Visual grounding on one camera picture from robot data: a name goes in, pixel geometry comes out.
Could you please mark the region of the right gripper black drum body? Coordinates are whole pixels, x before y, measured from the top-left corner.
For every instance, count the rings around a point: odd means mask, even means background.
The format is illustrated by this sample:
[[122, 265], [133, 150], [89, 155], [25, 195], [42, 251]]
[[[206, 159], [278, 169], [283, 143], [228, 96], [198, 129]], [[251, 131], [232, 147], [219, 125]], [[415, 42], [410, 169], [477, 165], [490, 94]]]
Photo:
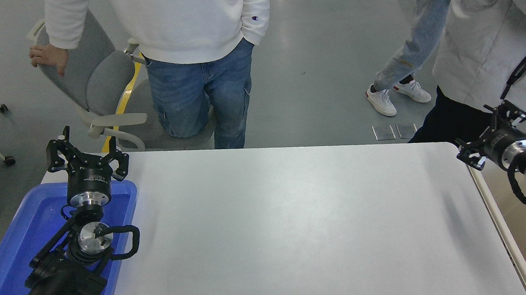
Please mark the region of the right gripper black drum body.
[[497, 164], [509, 164], [526, 151], [526, 135], [513, 126], [499, 126], [485, 142], [484, 153]]

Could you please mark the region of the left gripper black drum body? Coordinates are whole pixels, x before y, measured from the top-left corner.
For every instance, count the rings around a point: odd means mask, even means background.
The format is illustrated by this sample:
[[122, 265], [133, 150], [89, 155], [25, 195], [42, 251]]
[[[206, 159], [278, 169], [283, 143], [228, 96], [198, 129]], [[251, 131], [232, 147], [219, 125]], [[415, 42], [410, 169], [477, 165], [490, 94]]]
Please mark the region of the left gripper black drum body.
[[111, 167], [98, 165], [100, 160], [101, 157], [95, 155], [68, 160], [68, 197], [85, 192], [111, 194]]

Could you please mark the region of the person's hand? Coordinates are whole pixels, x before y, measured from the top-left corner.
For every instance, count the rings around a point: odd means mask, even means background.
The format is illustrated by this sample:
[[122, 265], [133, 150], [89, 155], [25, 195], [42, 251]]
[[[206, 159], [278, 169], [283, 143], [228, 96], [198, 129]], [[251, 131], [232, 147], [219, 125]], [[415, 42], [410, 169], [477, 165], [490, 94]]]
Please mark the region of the person's hand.
[[66, 66], [70, 58], [68, 50], [58, 48], [52, 44], [45, 46], [32, 45], [29, 50], [31, 66], [54, 66], [57, 70], [57, 75], [61, 78], [64, 77]]

